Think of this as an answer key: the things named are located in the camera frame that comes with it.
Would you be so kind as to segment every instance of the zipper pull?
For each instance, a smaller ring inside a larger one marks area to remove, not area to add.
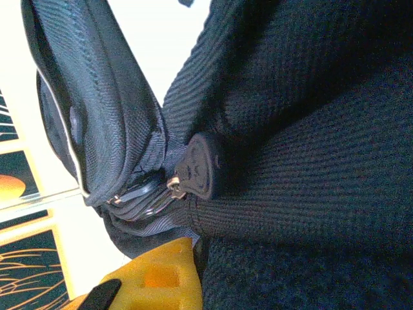
[[[225,188],[227,169],[218,139],[209,133],[198,133],[189,141],[182,160],[175,166],[175,176],[169,179],[168,188],[177,199],[190,192],[211,200]]]
[[[172,199],[183,199],[186,196],[186,192],[181,191],[179,183],[178,175],[171,177],[166,183],[166,187],[172,191]]]

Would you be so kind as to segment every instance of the metal zipper slider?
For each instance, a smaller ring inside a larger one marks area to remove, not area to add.
[[[168,187],[168,189],[172,191],[172,195],[171,195],[172,199],[182,199],[186,196],[186,192],[181,191],[181,189],[179,188],[179,176],[178,175],[171,177],[167,181],[166,187]]]

